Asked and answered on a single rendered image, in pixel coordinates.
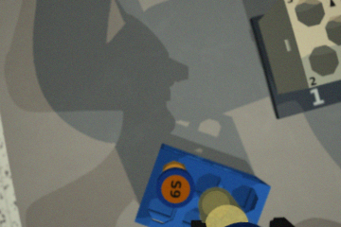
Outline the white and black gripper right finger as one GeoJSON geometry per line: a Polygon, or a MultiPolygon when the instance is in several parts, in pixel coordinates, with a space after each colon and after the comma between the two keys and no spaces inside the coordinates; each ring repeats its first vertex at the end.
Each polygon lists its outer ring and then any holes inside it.
{"type": "Polygon", "coordinates": [[[269,227],[295,227],[295,226],[286,218],[273,218],[273,220],[270,220],[269,227]]]}

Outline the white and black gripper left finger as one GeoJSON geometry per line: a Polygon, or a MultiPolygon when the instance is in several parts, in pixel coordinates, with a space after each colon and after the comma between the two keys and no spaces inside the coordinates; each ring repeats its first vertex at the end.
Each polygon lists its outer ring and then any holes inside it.
{"type": "Polygon", "coordinates": [[[206,223],[202,223],[201,220],[192,220],[191,227],[206,227],[206,223]]]}

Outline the blue tube rack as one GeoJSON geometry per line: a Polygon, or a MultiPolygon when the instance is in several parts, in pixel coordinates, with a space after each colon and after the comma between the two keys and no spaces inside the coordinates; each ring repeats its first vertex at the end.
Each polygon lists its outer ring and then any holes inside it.
{"type": "Polygon", "coordinates": [[[148,227],[191,227],[192,220],[199,220],[199,197],[206,189],[216,184],[229,191],[230,194],[232,193],[231,195],[242,206],[245,213],[255,224],[258,224],[270,185],[254,175],[162,144],[135,222],[148,227]],[[162,167],[172,161],[184,164],[195,183],[196,191],[193,199],[181,208],[169,208],[158,199],[156,194],[156,184],[162,173],[162,167]]]}

